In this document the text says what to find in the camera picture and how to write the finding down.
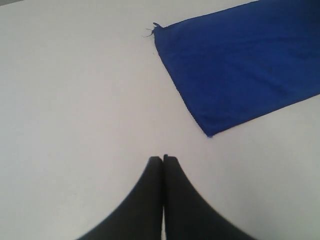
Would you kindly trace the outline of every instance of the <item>blue towel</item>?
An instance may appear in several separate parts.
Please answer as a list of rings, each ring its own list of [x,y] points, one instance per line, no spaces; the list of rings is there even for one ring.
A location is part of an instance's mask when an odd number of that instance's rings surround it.
[[[320,94],[319,0],[259,0],[155,25],[159,56],[208,137]]]

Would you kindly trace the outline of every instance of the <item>white floor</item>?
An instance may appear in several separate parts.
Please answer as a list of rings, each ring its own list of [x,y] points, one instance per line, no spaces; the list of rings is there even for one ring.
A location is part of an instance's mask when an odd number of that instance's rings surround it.
[[[259,240],[320,236],[320,96],[207,138],[146,30],[246,0],[0,7],[0,239],[73,240],[169,154]]]

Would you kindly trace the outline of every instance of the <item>blue cloth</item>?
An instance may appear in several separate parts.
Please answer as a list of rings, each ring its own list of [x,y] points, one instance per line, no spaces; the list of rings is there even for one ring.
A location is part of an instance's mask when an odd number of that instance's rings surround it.
[[[209,137],[320,94],[319,0],[259,0],[153,33]]]

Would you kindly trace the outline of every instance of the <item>blue fabric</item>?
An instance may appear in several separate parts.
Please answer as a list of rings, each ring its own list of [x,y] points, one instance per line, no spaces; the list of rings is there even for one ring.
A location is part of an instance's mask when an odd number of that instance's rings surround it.
[[[320,94],[320,1],[259,0],[153,30],[209,137]]]

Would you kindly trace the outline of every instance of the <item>white surface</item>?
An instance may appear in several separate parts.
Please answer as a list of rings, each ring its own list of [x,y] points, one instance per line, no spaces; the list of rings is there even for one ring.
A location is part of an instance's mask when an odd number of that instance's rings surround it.
[[[320,97],[207,138],[154,47],[163,26],[245,0],[25,0],[0,7],[0,239],[73,240],[149,156],[260,240],[320,236]]]

